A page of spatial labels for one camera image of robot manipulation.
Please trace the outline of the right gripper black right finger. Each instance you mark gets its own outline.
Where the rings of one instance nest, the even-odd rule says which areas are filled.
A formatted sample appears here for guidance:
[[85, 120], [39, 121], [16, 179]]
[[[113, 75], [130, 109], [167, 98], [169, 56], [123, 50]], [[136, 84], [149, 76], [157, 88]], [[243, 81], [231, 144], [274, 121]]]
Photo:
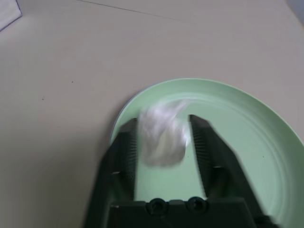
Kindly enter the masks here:
[[189, 115], [197, 165], [207, 199], [207, 216], [219, 228], [276, 228], [266, 215], [234, 153], [211, 124]]

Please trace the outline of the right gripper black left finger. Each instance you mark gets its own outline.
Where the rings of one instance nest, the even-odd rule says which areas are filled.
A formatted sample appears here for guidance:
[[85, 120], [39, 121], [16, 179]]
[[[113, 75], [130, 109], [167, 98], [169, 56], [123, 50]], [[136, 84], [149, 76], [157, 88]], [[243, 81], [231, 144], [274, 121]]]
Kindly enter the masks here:
[[88, 204], [85, 228], [104, 228], [113, 201], [133, 201], [137, 168], [137, 118], [124, 123], [102, 157]]

